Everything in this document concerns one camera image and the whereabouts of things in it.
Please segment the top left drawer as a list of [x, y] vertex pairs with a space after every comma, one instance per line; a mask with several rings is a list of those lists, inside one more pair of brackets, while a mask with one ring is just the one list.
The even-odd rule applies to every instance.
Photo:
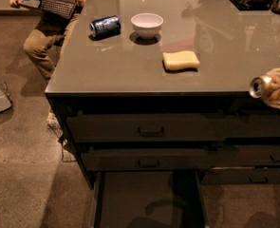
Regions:
[[213, 114], [81, 114], [66, 119], [76, 143], [204, 142], [235, 136], [231, 119]]

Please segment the white bowl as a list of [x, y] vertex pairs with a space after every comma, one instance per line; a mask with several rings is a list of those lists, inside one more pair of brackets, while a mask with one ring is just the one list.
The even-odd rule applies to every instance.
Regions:
[[139, 13], [131, 18], [133, 30], [141, 39], [152, 39], [160, 31], [163, 18], [154, 13]]

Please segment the top right drawer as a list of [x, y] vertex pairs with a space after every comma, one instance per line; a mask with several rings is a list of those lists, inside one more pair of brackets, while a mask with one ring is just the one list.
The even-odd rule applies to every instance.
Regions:
[[239, 138], [280, 137], [280, 111], [241, 111], [230, 128]]

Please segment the dark counter cabinet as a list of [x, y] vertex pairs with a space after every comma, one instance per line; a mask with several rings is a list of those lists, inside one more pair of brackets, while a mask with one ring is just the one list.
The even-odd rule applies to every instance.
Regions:
[[[154, 13], [159, 33], [141, 39], [131, 18]], [[121, 32], [94, 38], [90, 23], [116, 15]], [[167, 70], [162, 53], [193, 51], [199, 68]], [[232, 119], [241, 111], [280, 111], [251, 97], [254, 77], [280, 67], [280, 15], [241, 11], [229, 0], [88, 0], [47, 86], [47, 98], [80, 155], [90, 148], [204, 148], [280, 144], [280, 137], [204, 142], [75, 142], [66, 119], [81, 114], [213, 114]]]

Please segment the middle left drawer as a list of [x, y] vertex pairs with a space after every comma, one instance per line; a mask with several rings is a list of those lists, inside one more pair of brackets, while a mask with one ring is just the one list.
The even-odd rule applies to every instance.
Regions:
[[95, 149], [80, 155], [86, 171], [204, 169], [216, 153], [204, 148]]

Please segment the seated person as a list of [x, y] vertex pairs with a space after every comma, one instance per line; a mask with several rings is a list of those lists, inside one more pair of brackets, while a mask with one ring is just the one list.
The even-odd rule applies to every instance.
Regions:
[[[76, 0], [76, 5], [81, 10], [85, 2], [86, 0]], [[23, 45], [27, 57], [38, 68], [46, 82], [50, 80], [55, 69], [55, 63], [49, 57], [48, 50], [53, 46], [60, 46], [61, 52], [64, 52], [79, 15], [80, 12], [76, 11], [70, 20], [65, 20], [55, 15], [44, 14]]]

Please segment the blue soda can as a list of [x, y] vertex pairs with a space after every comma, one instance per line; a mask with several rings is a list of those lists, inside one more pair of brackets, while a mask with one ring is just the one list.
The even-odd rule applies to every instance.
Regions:
[[116, 15], [96, 19], [90, 23], [90, 30], [94, 38], [120, 33], [121, 21]]

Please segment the yellow sponge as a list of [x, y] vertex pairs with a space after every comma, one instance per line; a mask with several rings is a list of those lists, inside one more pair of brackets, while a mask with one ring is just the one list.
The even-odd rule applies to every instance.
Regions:
[[167, 70], [183, 70], [187, 68], [198, 69], [200, 62], [196, 54], [191, 50], [183, 50], [178, 52], [162, 53], [164, 67]]

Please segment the middle right drawer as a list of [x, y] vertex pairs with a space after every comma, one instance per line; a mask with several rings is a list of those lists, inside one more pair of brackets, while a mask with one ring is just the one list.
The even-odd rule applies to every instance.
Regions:
[[280, 166], [280, 144], [228, 145], [215, 157], [215, 166]]

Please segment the bottom right drawer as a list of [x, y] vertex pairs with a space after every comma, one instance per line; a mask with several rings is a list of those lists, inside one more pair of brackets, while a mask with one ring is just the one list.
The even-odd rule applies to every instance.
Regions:
[[203, 184], [280, 184], [280, 168], [212, 169], [200, 171]]

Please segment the black laptop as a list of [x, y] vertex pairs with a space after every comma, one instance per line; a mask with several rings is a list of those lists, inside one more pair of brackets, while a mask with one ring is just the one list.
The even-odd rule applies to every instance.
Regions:
[[21, 7], [52, 13], [69, 20], [77, 7], [76, 0], [24, 0]]

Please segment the open bottom drawer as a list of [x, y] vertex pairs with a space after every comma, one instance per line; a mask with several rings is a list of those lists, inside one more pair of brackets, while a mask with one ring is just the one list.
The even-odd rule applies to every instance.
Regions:
[[210, 228], [197, 172], [100, 172], [90, 228]]

